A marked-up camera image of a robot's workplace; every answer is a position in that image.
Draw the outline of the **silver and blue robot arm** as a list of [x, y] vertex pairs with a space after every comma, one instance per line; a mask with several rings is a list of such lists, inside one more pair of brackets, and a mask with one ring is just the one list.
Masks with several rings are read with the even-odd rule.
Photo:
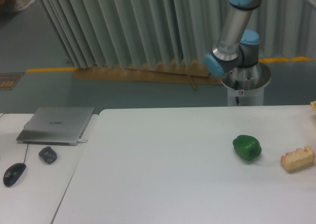
[[227, 0], [219, 39], [205, 56], [209, 72], [233, 90], [271, 79], [265, 57], [316, 57], [316, 0]]

